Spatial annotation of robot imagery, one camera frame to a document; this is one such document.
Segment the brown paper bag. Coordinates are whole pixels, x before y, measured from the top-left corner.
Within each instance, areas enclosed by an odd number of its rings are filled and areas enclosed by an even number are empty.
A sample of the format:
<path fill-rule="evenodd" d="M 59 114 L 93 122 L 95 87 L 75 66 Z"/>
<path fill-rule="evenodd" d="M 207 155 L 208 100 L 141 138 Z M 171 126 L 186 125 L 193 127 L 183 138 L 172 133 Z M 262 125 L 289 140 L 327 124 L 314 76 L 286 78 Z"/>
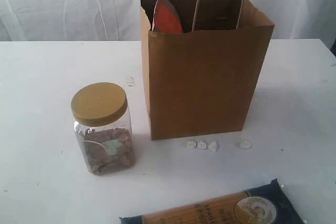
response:
<path fill-rule="evenodd" d="M 140 0 L 142 74 L 152 140 L 243 129 L 274 30 L 249 0 L 169 0 L 181 34 L 152 31 Z"/>

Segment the nut jar gold lid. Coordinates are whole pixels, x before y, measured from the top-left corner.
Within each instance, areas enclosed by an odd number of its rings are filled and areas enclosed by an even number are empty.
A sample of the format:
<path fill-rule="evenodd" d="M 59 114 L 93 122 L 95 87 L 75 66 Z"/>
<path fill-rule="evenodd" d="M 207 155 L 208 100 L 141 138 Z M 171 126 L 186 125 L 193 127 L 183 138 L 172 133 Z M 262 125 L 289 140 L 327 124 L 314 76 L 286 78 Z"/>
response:
<path fill-rule="evenodd" d="M 130 112 L 122 87 L 109 82 L 90 84 L 73 96 L 71 110 L 89 172 L 105 175 L 134 166 Z"/>

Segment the brown red paper pouch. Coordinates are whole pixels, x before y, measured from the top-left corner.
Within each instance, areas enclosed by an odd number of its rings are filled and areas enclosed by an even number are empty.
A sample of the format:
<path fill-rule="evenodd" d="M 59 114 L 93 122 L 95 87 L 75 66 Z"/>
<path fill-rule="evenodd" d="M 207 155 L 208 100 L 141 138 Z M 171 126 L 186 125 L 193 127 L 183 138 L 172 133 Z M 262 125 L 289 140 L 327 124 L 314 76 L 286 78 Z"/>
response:
<path fill-rule="evenodd" d="M 152 31 L 168 34 L 183 33 L 174 5 L 169 0 L 157 0 L 153 12 Z"/>

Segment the spaghetti packet dark blue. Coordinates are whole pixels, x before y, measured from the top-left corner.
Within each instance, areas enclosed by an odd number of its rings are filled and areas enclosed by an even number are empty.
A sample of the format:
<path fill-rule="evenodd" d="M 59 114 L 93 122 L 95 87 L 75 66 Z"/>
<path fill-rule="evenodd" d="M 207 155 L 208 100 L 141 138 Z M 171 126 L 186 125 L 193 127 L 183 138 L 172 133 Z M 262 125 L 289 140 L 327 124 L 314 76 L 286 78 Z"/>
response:
<path fill-rule="evenodd" d="M 121 223 L 305 223 L 277 179 L 269 184 L 223 197 L 134 217 Z"/>

